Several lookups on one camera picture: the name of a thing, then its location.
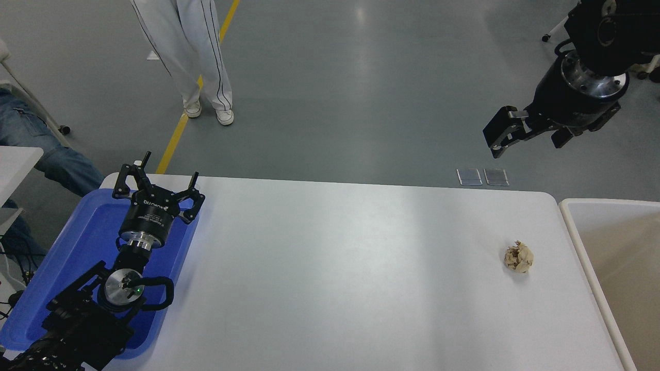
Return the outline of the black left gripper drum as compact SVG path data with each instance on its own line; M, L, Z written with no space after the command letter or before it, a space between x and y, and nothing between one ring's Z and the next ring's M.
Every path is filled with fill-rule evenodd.
M180 207L174 193L166 189L138 190L130 195L130 207L120 227L120 237L129 241L140 234L150 235L153 247L162 247Z

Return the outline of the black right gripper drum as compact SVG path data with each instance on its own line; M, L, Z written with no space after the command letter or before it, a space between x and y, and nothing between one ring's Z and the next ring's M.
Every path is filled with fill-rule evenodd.
M526 111L570 128L596 128L620 110L629 73L599 75L580 57L558 57L536 87Z

